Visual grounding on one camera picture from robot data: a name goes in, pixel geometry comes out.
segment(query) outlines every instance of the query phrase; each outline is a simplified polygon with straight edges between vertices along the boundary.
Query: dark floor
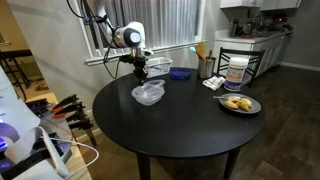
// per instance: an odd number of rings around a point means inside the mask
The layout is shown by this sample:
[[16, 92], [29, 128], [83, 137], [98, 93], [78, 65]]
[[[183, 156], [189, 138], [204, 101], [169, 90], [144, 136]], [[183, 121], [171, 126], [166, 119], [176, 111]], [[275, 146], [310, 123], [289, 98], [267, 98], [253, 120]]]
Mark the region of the dark floor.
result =
[[[266, 111], [262, 131], [241, 149], [230, 179], [320, 179], [320, 72], [280, 66], [251, 88]], [[135, 155], [97, 136], [99, 160], [93, 179], [139, 179]], [[86, 162], [93, 155], [81, 150]], [[152, 179], [223, 179], [226, 155], [193, 159], [151, 159]]]

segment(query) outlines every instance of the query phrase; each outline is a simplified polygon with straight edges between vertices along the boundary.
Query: white canister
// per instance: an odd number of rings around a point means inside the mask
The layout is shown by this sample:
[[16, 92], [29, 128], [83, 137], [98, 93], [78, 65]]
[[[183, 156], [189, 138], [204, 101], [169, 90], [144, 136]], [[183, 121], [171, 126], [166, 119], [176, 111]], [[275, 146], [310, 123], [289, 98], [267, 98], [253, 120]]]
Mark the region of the white canister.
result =
[[240, 91], [249, 59], [243, 57], [231, 57], [224, 88], [229, 91]]

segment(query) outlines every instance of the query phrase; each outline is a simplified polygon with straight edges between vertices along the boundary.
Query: plate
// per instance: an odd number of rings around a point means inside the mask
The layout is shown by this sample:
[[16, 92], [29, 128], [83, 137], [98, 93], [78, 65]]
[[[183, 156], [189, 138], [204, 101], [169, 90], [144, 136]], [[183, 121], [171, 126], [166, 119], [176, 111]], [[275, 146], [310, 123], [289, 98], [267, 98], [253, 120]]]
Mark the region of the plate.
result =
[[[228, 97], [230, 97], [230, 96], [235, 96], [235, 97], [240, 97], [240, 98], [247, 98], [247, 99], [249, 99], [249, 100], [251, 101], [252, 107], [249, 109], [249, 111], [244, 111], [244, 110], [241, 110], [241, 109], [231, 109], [231, 108], [229, 108], [228, 106], [224, 105], [224, 102], [225, 102], [226, 99], [228, 99]], [[252, 99], [251, 97], [248, 97], [248, 96], [246, 96], [246, 95], [236, 94], [236, 93], [228, 93], [228, 94], [222, 95], [222, 97], [225, 97], [225, 98], [219, 99], [220, 103], [221, 103], [224, 107], [226, 107], [226, 108], [228, 108], [228, 109], [230, 109], [230, 110], [232, 110], [232, 111], [239, 112], [239, 113], [242, 113], [242, 114], [254, 114], [254, 113], [257, 113], [257, 112], [259, 112], [259, 111], [261, 110], [261, 105], [258, 103], [258, 101], [254, 100], [254, 99]]]

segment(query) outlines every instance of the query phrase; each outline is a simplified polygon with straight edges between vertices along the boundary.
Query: round black table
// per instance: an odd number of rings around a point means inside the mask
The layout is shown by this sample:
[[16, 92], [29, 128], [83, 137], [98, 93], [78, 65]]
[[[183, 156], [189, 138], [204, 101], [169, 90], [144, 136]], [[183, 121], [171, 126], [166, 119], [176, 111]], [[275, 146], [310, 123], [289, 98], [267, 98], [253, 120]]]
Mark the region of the round black table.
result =
[[[132, 97], [138, 85], [133, 74], [111, 82], [94, 100], [99, 128], [137, 154], [141, 179], [150, 179], [150, 156], [194, 158], [222, 153], [228, 153], [224, 176], [229, 178], [240, 148], [263, 126], [263, 108], [251, 115], [228, 110], [213, 95], [231, 92], [223, 87], [212, 91], [197, 78], [196, 69], [190, 71], [189, 80], [172, 80], [168, 74], [152, 78], [165, 80], [165, 94], [152, 106]], [[237, 93], [255, 98], [247, 87]]]

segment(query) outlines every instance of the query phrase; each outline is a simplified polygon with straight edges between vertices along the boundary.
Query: bottle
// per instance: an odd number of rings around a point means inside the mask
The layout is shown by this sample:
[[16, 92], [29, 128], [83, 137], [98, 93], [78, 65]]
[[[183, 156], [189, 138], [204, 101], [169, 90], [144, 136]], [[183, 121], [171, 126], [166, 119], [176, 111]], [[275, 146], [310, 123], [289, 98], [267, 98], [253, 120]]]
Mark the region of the bottle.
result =
[[240, 91], [249, 59], [243, 57], [231, 57], [229, 61], [224, 88], [229, 91]]
[[236, 36], [236, 31], [238, 29], [238, 23], [239, 23], [239, 19], [232, 18], [231, 25], [230, 25], [230, 31], [229, 31], [229, 36], [230, 37], [235, 37]]

